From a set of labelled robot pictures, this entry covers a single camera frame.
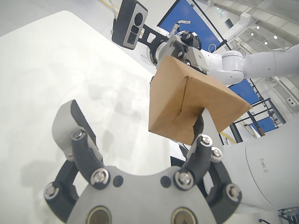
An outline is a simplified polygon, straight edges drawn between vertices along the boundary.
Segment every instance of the round hole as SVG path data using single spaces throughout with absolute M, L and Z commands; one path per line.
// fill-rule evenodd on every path
M 118 175 L 118 176 L 116 176 L 116 177 L 114 178 L 114 180 L 113 180 L 113 185 L 114 185 L 115 187 L 120 187 L 120 186 L 123 184 L 123 182 L 124 182 L 123 177 L 120 176 L 120 175 Z
M 88 215 L 86 224 L 111 224 L 112 217 L 110 211 L 103 207 L 98 206 L 94 208 Z
M 171 179 L 168 176 L 163 176 L 160 182 L 164 188 L 168 188 L 171 186 Z
M 196 224 L 194 214 L 187 208 L 178 208 L 174 211 L 171 224 Z
M 143 20 L 142 14 L 141 13 L 136 14 L 135 20 L 134 20 L 135 21 L 135 25 L 136 26 L 140 26 L 141 23 L 142 23 L 142 20 Z

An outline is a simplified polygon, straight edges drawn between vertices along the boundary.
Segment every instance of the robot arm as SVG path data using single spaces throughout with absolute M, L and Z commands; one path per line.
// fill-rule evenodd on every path
M 44 198 L 67 224 L 106 224 L 112 220 L 115 224 L 224 223 L 238 208 L 242 193 L 221 162 L 222 144 L 207 109 L 193 129 L 195 139 L 183 165 L 173 164 L 155 175 L 130 175 L 103 164 L 94 133 L 76 101 L 71 100 L 57 112 L 52 134 L 57 145 L 64 153 L 67 148 L 72 157 L 66 155 Z M 78 171 L 88 182 L 80 197 L 73 186 Z M 207 172 L 214 184 L 209 194 L 203 184 Z

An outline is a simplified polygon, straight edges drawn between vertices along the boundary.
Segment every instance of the nfc logo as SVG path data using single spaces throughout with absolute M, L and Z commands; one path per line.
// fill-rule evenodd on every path
M 261 164 L 262 164 L 262 166 L 263 166 L 263 169 L 264 169 L 263 172 L 264 172 L 264 173 L 268 173 L 269 170 L 266 168 L 266 165 L 265 165 L 265 163 L 264 163 L 265 159 L 264 159 L 264 158 L 261 158 L 259 161 L 261 162 Z

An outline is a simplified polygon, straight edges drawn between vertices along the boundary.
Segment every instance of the camera lens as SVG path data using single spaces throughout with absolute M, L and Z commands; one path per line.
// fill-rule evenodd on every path
M 135 16 L 135 25 L 140 26 L 143 20 L 143 16 L 141 13 L 136 14 Z

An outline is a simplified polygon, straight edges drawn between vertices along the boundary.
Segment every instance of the metal frame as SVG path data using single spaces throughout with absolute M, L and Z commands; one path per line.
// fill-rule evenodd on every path
M 180 0 L 176 0 L 175 1 L 175 5 L 179 3 Z M 202 12 L 203 16 L 205 16 L 205 18 L 207 19 L 207 21 L 211 24 L 211 26 L 215 29 L 215 31 L 218 33 L 218 35 L 220 36 L 220 38 L 222 39 L 222 42 L 220 43 L 219 47 L 217 47 L 216 49 L 219 49 L 221 46 L 223 46 L 224 44 L 228 47 L 229 50 L 231 50 L 231 48 L 229 47 L 229 45 L 227 44 L 227 41 L 223 38 L 223 36 L 220 34 L 220 32 L 217 30 L 217 28 L 214 26 L 214 24 L 211 22 L 211 20 L 207 17 L 207 15 L 205 14 L 205 12 L 200 8 L 200 6 L 197 4 L 197 2 L 195 0 L 191 0 L 196 6 L 197 8 Z M 171 8 L 168 10 L 168 12 L 166 13 L 167 15 L 169 15 L 171 13 L 171 11 L 174 9 L 174 5 L 171 6 Z M 163 21 L 166 19 L 167 16 L 164 16 L 161 21 L 158 23 L 157 26 L 160 26 Z
M 238 131 L 238 128 L 235 123 L 232 123 L 230 126 L 231 132 L 233 133 L 233 136 L 235 137 L 236 143 L 243 142 L 243 139 Z

